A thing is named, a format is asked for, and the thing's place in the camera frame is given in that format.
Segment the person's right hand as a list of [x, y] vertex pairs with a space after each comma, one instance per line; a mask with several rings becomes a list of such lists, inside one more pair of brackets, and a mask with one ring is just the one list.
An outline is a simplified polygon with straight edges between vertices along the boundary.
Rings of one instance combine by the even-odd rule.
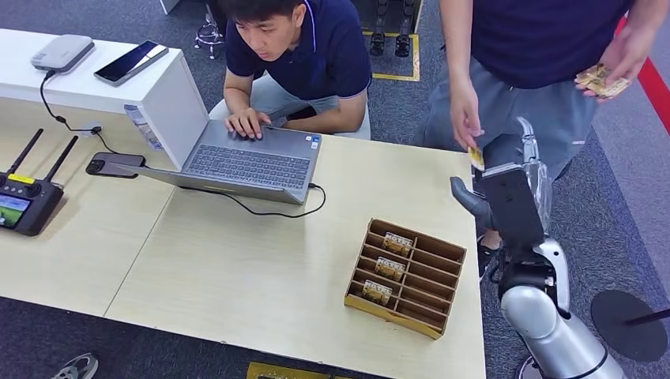
[[468, 151], [478, 150], [476, 138], [482, 134], [478, 98], [468, 77], [450, 79], [450, 118], [454, 138]]
[[224, 124], [230, 132], [250, 139], [262, 138], [262, 126], [271, 123], [270, 117], [254, 108], [236, 111], [224, 119]]

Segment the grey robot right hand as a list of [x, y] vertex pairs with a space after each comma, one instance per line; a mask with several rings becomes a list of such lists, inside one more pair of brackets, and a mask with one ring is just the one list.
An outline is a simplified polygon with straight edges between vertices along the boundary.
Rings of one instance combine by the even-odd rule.
[[517, 117], [522, 127], [520, 163], [504, 163], [481, 172], [484, 195], [467, 190], [458, 177], [450, 178], [451, 193], [470, 214], [509, 238], [543, 239], [551, 213], [552, 187], [547, 165], [540, 158], [531, 123]]

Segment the person's left hand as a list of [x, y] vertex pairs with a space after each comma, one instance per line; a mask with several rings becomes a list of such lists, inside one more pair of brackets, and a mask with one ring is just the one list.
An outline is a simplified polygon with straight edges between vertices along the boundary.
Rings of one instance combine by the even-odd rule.
[[599, 103], [613, 99], [632, 84], [646, 61], [657, 30], [651, 26], [626, 25], [610, 42], [602, 54], [599, 66], [606, 77], [601, 77], [599, 92], [575, 82], [575, 88], [582, 90], [585, 96], [594, 97]]

